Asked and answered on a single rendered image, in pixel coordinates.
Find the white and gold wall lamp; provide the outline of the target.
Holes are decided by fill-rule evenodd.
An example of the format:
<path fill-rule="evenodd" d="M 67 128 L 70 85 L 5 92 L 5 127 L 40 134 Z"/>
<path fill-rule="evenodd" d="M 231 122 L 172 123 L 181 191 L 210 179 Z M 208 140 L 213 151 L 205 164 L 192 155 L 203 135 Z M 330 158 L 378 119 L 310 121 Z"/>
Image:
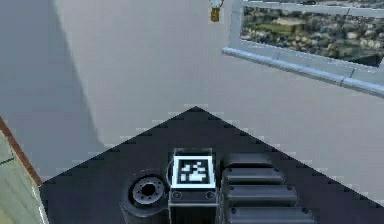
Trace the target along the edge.
<path fill-rule="evenodd" d="M 208 0 L 211 6 L 210 19 L 212 22 L 218 22 L 220 17 L 220 9 L 224 0 Z"/>

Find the pale green cupboard brown edge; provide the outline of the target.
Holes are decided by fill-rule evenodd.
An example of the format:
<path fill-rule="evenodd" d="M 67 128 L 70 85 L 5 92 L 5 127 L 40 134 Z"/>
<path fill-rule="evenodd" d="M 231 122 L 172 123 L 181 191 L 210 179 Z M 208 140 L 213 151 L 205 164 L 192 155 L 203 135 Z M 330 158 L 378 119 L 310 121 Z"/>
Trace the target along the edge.
<path fill-rule="evenodd" d="M 0 224 L 50 224 L 42 181 L 0 117 Z"/>

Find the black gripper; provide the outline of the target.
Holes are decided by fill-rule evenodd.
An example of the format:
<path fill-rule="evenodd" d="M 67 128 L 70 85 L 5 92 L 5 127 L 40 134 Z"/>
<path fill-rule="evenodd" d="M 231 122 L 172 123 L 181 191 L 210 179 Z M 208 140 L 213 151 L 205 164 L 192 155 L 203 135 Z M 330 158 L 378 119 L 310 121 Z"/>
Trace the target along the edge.
<path fill-rule="evenodd" d="M 124 224 L 169 224 L 169 187 L 159 169 L 135 173 L 122 189 L 119 203 Z"/>

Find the white framed window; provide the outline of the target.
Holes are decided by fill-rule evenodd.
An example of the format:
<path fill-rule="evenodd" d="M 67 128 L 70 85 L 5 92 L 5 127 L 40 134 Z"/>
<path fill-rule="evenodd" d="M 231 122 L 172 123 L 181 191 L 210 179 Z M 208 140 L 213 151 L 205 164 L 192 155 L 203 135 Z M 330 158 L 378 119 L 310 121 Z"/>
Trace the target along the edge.
<path fill-rule="evenodd" d="M 384 0 L 235 0 L 222 52 L 384 99 Z"/>

